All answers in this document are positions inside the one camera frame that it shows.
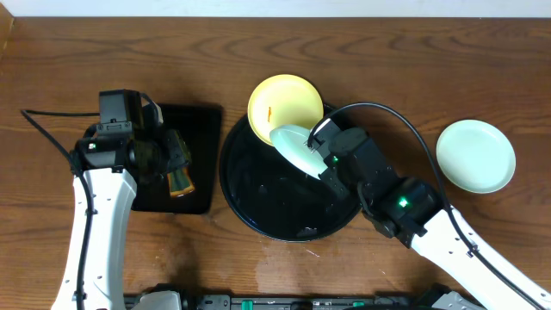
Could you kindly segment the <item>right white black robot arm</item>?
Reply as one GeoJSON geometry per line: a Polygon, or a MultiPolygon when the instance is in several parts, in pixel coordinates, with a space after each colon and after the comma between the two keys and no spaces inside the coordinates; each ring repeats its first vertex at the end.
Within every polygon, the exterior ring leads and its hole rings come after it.
{"type": "Polygon", "coordinates": [[[446,271],[487,309],[548,309],[550,293],[495,251],[443,194],[399,177],[369,135],[325,118],[306,141],[327,167],[322,182],[356,195],[375,230],[446,271]]]}

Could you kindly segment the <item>light green plate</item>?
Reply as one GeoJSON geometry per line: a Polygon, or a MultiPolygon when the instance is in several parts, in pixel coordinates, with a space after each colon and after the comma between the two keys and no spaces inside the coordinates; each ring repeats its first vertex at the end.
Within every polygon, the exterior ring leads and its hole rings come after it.
{"type": "Polygon", "coordinates": [[[436,159],[452,184],[475,194],[502,189],[516,169],[511,142],[495,126],[478,120],[447,126],[438,137],[436,159]]]}

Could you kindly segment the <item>mint green plate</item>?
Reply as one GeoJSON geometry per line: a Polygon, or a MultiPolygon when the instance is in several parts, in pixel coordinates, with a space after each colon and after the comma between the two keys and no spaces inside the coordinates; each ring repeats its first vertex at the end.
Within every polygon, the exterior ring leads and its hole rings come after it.
{"type": "Polygon", "coordinates": [[[327,168],[322,156],[307,145],[309,130],[297,125],[283,125],[269,133],[272,145],[293,166],[319,179],[327,168]]]}

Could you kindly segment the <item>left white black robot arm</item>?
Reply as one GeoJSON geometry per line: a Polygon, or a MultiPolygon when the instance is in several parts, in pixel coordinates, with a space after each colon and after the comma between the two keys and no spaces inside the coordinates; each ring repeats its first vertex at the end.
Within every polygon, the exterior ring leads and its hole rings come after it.
{"type": "Polygon", "coordinates": [[[171,198],[195,188],[188,147],[148,95],[103,92],[99,115],[70,153],[75,214],[55,309],[125,308],[124,250],[139,184],[161,183],[171,198]]]}

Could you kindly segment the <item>orange green sponge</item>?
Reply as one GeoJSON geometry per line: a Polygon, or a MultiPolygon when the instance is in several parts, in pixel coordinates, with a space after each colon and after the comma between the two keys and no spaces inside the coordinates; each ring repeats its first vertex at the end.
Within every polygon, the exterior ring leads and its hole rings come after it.
{"type": "Polygon", "coordinates": [[[171,198],[187,195],[195,190],[195,185],[189,176],[189,169],[183,167],[167,174],[171,198]]]}

